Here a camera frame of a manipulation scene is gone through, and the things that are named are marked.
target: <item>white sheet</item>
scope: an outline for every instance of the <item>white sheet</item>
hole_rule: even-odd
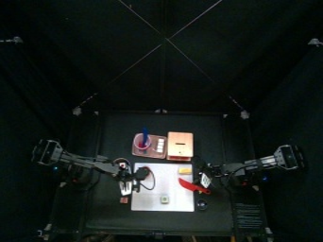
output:
[[[193,212],[194,211],[194,195],[193,192],[181,187],[177,178],[192,182],[192,175],[178,175],[178,167],[189,167],[190,164],[144,164],[136,163],[134,169],[146,166],[154,175],[154,188],[146,190],[140,187],[140,193],[132,192],[130,210],[132,211],[177,211]],[[141,184],[146,188],[152,187],[152,176],[149,175]],[[168,196],[169,203],[162,204],[160,201],[161,196]]]

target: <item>pink tray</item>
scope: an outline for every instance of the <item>pink tray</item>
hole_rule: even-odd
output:
[[[150,138],[150,145],[149,145],[148,149],[145,149],[145,150],[140,150],[132,144],[132,155],[149,157],[149,158],[154,158],[154,159],[165,159],[165,157],[166,157],[166,137],[149,134],[149,138]],[[156,152],[156,145],[157,145],[158,139],[164,140],[162,153]]]

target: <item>blue object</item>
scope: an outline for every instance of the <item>blue object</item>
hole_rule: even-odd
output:
[[[142,138],[142,147],[145,147],[146,140],[148,140],[148,130],[146,130],[146,128],[142,128],[142,136],[144,136],[144,138]]]

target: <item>black table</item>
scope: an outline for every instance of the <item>black table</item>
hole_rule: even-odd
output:
[[[122,157],[132,164],[169,163],[130,154],[132,139],[142,127],[160,136],[166,136],[168,131],[190,132],[194,155],[205,163],[240,163],[253,159],[248,122],[239,114],[104,112],[97,116],[88,113],[76,117],[68,151],[82,156],[100,154],[110,160]],[[208,209],[198,211],[196,208],[185,213],[130,211],[130,201],[120,203],[118,183],[113,178],[93,172],[92,181],[92,187],[84,191],[74,191],[68,185],[58,188],[52,215],[56,234],[65,232],[81,237],[92,233],[116,233],[161,237],[229,236],[233,232],[232,196],[216,181],[210,195],[194,192],[194,203],[197,199],[205,199]]]

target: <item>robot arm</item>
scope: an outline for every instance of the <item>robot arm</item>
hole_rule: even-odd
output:
[[[33,150],[32,162],[37,162],[38,164],[53,165],[57,162],[64,162],[85,168],[96,168],[104,173],[117,175],[120,167],[112,163],[106,163],[106,161],[108,159],[104,156],[89,158],[68,153],[54,140],[40,140]]]
[[[125,159],[120,158],[112,163],[105,156],[82,157],[80,155],[66,152],[54,140],[40,140],[34,146],[32,162],[41,165],[52,166],[56,163],[65,163],[69,165],[81,166],[84,168],[94,168],[105,174],[110,174],[120,184],[122,195],[128,195],[133,190],[140,192],[140,181],[145,179],[149,170],[140,167],[136,173],[130,174],[129,163]]]
[[[285,171],[304,167],[303,155],[297,146],[284,145],[277,147],[273,155],[241,163],[212,165],[205,164],[198,169],[200,184],[206,187],[209,182],[202,183],[202,178],[209,181],[213,178],[227,177],[227,183],[232,177],[248,183],[252,174],[267,169],[279,168]]]

